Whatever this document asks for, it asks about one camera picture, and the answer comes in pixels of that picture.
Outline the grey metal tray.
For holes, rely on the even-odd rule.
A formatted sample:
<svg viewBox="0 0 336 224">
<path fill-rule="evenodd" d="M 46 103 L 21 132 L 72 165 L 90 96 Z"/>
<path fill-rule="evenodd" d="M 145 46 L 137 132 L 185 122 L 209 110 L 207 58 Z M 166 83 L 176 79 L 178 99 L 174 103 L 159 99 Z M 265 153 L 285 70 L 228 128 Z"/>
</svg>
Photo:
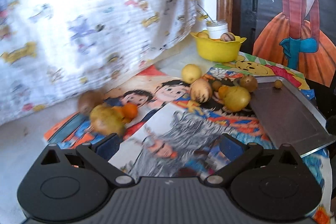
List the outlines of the grey metal tray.
<svg viewBox="0 0 336 224">
<path fill-rule="evenodd" d="M 276 148 L 289 144 L 305 157 L 335 142 L 326 119 L 289 81 L 279 76 L 257 77 L 250 106 Z M 273 83 L 282 81 L 282 88 Z"/>
</svg>

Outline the tan round pepino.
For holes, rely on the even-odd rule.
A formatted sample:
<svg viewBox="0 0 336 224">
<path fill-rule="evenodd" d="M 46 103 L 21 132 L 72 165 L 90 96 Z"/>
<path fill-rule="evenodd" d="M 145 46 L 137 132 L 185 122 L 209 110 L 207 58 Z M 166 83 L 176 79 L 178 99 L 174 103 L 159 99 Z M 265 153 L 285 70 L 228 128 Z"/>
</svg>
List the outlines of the tan round pepino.
<svg viewBox="0 0 336 224">
<path fill-rule="evenodd" d="M 258 88 L 258 81 L 252 75 L 245 75 L 240 79 L 239 85 L 252 93 Z"/>
</svg>

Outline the striped pepino melon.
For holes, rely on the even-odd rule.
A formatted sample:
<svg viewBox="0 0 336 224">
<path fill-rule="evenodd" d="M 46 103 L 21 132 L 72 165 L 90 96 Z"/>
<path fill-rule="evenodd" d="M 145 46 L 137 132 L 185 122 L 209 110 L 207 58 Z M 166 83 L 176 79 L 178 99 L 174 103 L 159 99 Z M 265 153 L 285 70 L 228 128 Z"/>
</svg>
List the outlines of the striped pepino melon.
<svg viewBox="0 0 336 224">
<path fill-rule="evenodd" d="M 204 79 L 197 79 L 190 86 L 190 98 L 198 103 L 205 103 L 212 97 L 211 85 Z"/>
</svg>

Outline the small tan round fruit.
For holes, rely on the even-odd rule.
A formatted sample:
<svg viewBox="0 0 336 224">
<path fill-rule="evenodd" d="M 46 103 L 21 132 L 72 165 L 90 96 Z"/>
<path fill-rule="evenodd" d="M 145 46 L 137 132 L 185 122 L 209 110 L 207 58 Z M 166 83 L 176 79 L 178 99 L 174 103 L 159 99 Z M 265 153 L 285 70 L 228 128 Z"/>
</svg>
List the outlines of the small tan round fruit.
<svg viewBox="0 0 336 224">
<path fill-rule="evenodd" d="M 273 86 L 274 86 L 276 89 L 280 89 L 280 88 L 282 88 L 282 81 L 280 81 L 280 80 L 276 80 L 276 81 L 273 83 Z"/>
</svg>

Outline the round yellow lemon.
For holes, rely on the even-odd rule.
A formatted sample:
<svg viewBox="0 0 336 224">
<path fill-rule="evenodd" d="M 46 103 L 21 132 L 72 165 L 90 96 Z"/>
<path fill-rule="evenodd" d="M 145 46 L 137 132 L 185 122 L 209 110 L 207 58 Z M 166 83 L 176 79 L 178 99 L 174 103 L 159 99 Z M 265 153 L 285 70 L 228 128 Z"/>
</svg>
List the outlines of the round yellow lemon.
<svg viewBox="0 0 336 224">
<path fill-rule="evenodd" d="M 192 84 L 202 77 L 202 70 L 195 64 L 187 64 L 183 67 L 181 75 L 184 82 Z"/>
</svg>

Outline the green-yellow mango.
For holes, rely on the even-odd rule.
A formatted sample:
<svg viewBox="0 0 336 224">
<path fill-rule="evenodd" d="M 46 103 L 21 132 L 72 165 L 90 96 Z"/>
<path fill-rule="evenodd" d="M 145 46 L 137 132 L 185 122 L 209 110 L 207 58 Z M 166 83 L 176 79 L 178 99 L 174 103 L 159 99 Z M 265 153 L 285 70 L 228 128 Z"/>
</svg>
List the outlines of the green-yellow mango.
<svg viewBox="0 0 336 224">
<path fill-rule="evenodd" d="M 123 116 L 108 105 L 101 104 L 93 108 L 89 118 L 94 132 L 104 136 L 117 134 L 119 137 L 125 134 Z"/>
</svg>

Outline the brown kiwi fruit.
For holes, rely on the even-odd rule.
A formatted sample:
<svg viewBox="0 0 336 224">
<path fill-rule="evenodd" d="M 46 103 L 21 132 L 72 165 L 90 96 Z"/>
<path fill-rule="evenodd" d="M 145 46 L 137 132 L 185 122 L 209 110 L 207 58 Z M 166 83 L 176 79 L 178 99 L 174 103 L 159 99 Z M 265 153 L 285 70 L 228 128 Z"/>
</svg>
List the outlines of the brown kiwi fruit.
<svg viewBox="0 0 336 224">
<path fill-rule="evenodd" d="M 88 116 L 96 106 L 103 102 L 104 96 L 102 92 L 98 90 L 89 90 L 79 97 L 77 109 L 80 114 Z"/>
</svg>

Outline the small orange tangerine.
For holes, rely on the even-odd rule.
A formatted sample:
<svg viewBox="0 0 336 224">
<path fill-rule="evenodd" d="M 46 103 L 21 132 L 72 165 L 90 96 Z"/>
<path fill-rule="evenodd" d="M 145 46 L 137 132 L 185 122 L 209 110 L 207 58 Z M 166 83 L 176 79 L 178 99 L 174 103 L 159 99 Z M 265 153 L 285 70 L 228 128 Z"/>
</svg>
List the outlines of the small orange tangerine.
<svg viewBox="0 0 336 224">
<path fill-rule="evenodd" d="M 116 110 L 122 119 L 133 120 L 138 116 L 138 107 L 132 103 L 126 103 L 123 106 L 115 106 L 114 110 Z"/>
</svg>

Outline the anime cartoon poster mat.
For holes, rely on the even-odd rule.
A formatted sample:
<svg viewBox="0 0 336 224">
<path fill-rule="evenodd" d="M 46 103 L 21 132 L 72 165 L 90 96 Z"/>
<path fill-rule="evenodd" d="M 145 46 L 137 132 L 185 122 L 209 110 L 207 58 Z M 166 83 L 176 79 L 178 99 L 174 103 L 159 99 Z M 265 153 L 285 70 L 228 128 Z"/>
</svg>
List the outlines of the anime cartoon poster mat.
<svg viewBox="0 0 336 224">
<path fill-rule="evenodd" d="M 204 105 L 190 99 L 189 85 L 151 66 L 108 93 L 105 103 L 123 106 L 127 96 L 135 96 L 138 116 L 127 122 L 119 150 L 109 162 L 134 180 L 140 176 L 204 179 L 230 161 L 219 149 L 219 138 L 230 134 L 247 144 L 256 142 L 276 149 L 249 106 L 240 113 L 224 111 L 219 100 Z M 94 132 L 89 116 L 74 113 L 48 130 L 44 139 L 62 149 L 92 144 L 105 136 Z M 330 211 L 331 164 L 325 148 L 303 158 L 322 187 L 322 201 L 313 214 L 317 223 L 335 223 Z"/>
</svg>

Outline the yellow plastic bowl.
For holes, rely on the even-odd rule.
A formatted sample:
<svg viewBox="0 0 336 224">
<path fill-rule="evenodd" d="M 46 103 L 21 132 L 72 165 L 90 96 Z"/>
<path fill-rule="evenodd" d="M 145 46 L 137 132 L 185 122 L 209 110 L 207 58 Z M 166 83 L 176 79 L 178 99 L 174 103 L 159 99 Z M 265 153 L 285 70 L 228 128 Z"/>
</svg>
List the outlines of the yellow plastic bowl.
<svg viewBox="0 0 336 224">
<path fill-rule="evenodd" d="M 235 41 L 223 42 L 221 39 L 199 38 L 197 34 L 198 32 L 190 33 L 195 39 L 198 55 L 203 59 L 217 63 L 229 63 L 234 61 L 238 56 L 241 45 L 247 39 L 235 35 Z"/>
</svg>

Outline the striped pepino in bowl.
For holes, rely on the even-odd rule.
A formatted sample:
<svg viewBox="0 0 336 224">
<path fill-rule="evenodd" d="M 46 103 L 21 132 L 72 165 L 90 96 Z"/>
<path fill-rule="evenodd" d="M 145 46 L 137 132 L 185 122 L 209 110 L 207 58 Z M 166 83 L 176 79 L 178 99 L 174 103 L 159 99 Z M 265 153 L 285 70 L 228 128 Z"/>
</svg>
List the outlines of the striped pepino in bowl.
<svg viewBox="0 0 336 224">
<path fill-rule="evenodd" d="M 230 32 L 225 32 L 224 34 L 222 34 L 220 39 L 223 42 L 231 42 L 236 40 L 235 35 Z"/>
</svg>

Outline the yellow apple in bowl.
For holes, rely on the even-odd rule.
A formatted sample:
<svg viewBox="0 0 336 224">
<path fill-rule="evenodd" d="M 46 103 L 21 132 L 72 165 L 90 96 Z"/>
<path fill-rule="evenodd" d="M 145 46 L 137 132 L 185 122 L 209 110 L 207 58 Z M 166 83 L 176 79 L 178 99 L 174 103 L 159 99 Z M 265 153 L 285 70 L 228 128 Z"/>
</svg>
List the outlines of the yellow apple in bowl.
<svg viewBox="0 0 336 224">
<path fill-rule="evenodd" d="M 208 39 L 209 35 L 206 32 L 198 32 L 197 37 Z"/>
</svg>

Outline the white plastic jar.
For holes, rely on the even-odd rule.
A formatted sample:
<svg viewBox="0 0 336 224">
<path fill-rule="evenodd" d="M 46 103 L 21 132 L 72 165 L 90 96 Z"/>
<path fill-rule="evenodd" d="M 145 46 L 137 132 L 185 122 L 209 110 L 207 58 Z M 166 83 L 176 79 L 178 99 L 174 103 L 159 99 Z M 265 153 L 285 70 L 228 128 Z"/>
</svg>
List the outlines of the white plastic jar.
<svg viewBox="0 0 336 224">
<path fill-rule="evenodd" d="M 225 20 L 214 20 L 206 23 L 211 39 L 220 39 L 222 34 L 228 32 L 228 23 Z"/>
</svg>

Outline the white cartoon print cloth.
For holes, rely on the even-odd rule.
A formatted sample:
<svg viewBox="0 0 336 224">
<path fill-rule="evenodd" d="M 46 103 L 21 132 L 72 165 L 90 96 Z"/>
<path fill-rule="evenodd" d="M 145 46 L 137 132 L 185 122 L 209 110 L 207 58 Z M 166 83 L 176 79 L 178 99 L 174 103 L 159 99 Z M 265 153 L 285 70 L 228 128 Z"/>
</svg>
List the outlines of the white cartoon print cloth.
<svg viewBox="0 0 336 224">
<path fill-rule="evenodd" d="M 1 0 L 1 123 L 125 81 L 196 18 L 196 0 Z"/>
</svg>

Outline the girl painting dark poster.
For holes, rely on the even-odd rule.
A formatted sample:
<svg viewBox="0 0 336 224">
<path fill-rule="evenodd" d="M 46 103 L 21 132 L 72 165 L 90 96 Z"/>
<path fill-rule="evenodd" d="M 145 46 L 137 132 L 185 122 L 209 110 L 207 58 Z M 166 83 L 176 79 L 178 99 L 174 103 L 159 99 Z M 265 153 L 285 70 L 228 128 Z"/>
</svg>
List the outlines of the girl painting dark poster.
<svg viewBox="0 0 336 224">
<path fill-rule="evenodd" d="M 335 76 L 335 0 L 257 0 L 252 53 L 330 87 Z"/>
</svg>

